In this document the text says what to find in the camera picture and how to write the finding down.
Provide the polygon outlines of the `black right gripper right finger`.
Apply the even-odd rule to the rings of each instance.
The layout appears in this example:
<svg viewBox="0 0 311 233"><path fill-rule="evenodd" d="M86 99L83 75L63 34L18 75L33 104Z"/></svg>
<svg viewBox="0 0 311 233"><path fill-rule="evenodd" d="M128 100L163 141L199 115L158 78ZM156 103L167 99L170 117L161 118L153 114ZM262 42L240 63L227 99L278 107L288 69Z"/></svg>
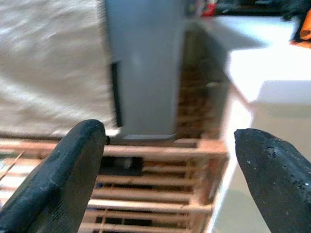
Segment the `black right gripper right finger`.
<svg viewBox="0 0 311 233"><path fill-rule="evenodd" d="M258 129L234 132L237 161L273 233L311 231L311 163L289 142Z"/></svg>

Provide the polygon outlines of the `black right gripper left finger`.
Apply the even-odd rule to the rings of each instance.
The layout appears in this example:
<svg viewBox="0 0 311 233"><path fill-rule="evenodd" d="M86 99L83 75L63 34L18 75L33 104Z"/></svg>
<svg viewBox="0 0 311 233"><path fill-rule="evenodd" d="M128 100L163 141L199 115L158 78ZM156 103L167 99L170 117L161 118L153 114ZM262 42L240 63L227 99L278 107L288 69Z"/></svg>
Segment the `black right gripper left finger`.
<svg viewBox="0 0 311 233"><path fill-rule="evenodd" d="M0 210L2 233L76 233L99 172L104 125L75 125Z"/></svg>

